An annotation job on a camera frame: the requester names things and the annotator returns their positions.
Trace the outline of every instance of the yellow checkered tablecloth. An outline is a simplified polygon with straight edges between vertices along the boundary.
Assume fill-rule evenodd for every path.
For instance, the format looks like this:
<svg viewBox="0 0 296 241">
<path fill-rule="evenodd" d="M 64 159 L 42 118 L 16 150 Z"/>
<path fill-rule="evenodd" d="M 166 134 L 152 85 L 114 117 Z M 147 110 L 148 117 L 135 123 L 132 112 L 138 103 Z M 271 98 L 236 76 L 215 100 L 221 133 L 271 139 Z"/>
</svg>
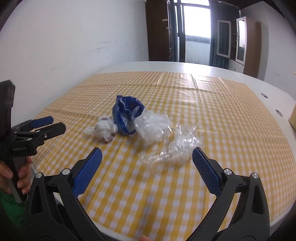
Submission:
<svg viewBox="0 0 296 241">
<path fill-rule="evenodd" d="M 200 120 L 198 134 L 204 137 L 209 158 L 238 175 L 260 175 L 271 221 L 295 201 L 296 165 L 290 146 L 270 112 L 245 84 L 167 72 L 96 74 L 37 116 L 51 115 L 67 131 L 39 147 L 33 161 L 37 171 L 54 175 L 99 147 L 102 164 L 79 199 L 90 218 L 109 234 L 185 240 L 215 199 L 192 162 L 145 175 L 139 154 L 149 154 L 151 149 L 137 134 L 117 134 L 109 144 L 84 135 L 99 116 L 111 115 L 119 94 L 137 97 L 148 109 L 166 113 L 176 125 L 195 125 Z M 221 228 L 230 222 L 237 201 L 238 195 Z"/>
</svg>

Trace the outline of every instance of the table hole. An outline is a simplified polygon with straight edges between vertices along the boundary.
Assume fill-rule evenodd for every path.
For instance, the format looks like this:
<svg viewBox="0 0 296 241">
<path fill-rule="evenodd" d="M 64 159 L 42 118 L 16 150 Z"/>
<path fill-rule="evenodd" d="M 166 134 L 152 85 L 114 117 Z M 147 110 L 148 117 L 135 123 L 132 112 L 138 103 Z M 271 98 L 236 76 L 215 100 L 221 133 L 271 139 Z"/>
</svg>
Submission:
<svg viewBox="0 0 296 241">
<path fill-rule="evenodd" d="M 279 110 L 276 110 L 276 112 L 278 113 L 278 115 L 279 115 L 280 117 L 283 117 L 283 114 L 282 114 Z"/>
<path fill-rule="evenodd" d="M 267 96 L 266 94 L 261 93 L 261 95 L 262 95 L 263 97 L 265 97 L 266 99 L 268 99 L 268 96 Z"/>
</svg>

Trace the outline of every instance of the door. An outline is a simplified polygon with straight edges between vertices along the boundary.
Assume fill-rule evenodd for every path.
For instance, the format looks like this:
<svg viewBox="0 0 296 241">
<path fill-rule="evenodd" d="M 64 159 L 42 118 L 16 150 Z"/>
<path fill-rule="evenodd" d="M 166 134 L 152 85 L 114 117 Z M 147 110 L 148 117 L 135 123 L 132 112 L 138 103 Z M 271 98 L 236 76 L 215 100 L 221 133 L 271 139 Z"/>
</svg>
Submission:
<svg viewBox="0 0 296 241">
<path fill-rule="evenodd" d="M 173 60 L 172 5 L 169 0 L 147 0 L 146 21 L 149 61 Z"/>
<path fill-rule="evenodd" d="M 235 61 L 243 64 L 246 59 L 247 49 L 247 25 L 246 17 L 237 19 L 237 52 Z"/>
<path fill-rule="evenodd" d="M 209 65 L 209 0 L 174 0 L 179 37 L 179 61 Z"/>
<path fill-rule="evenodd" d="M 218 20 L 217 55 L 230 58 L 231 21 Z"/>
</svg>

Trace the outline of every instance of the clear plastic bag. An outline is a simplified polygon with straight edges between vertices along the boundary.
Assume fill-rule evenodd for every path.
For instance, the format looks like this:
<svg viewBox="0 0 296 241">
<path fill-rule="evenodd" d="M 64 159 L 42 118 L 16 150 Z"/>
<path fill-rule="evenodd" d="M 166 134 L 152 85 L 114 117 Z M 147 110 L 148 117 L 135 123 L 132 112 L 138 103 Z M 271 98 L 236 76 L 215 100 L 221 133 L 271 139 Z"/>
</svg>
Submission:
<svg viewBox="0 0 296 241">
<path fill-rule="evenodd" d="M 157 114 L 147 108 L 137 118 L 134 118 L 132 113 L 132 119 L 136 132 L 147 145 L 160 142 L 163 138 L 169 136 L 174 125 L 167 114 Z"/>
<path fill-rule="evenodd" d="M 204 148 L 204 137 L 195 126 L 176 126 L 174 139 L 168 147 L 160 153 L 152 153 L 150 156 L 143 154 L 140 156 L 142 163 L 150 170 L 161 172 L 171 166 L 182 166 L 192 160 L 194 148 Z"/>
</svg>

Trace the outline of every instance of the crumpled plastic wrap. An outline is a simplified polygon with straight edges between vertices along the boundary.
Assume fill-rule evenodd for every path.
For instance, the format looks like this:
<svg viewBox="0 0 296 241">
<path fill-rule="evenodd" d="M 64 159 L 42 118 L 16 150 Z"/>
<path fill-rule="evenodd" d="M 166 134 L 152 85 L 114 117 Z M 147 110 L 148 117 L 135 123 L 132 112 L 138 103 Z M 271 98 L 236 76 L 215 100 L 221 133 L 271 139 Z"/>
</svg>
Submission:
<svg viewBox="0 0 296 241">
<path fill-rule="evenodd" d="M 136 132 L 148 145 L 160 142 L 164 137 L 169 136 L 173 127 L 173 122 L 170 121 L 167 114 L 157 114 L 147 108 L 140 116 L 133 118 L 133 122 Z"/>
<path fill-rule="evenodd" d="M 84 130 L 86 135 L 95 135 L 100 141 L 111 142 L 114 134 L 117 132 L 117 125 L 113 119 L 108 116 L 98 118 L 98 122 L 94 127 L 87 127 Z"/>
<path fill-rule="evenodd" d="M 142 163 L 151 171 L 161 172 L 175 165 L 182 166 L 192 160 L 194 148 L 203 148 L 204 137 L 195 126 L 176 126 L 174 134 L 175 137 L 166 150 L 160 153 L 154 152 L 150 156 L 147 154 L 140 156 Z"/>
</svg>

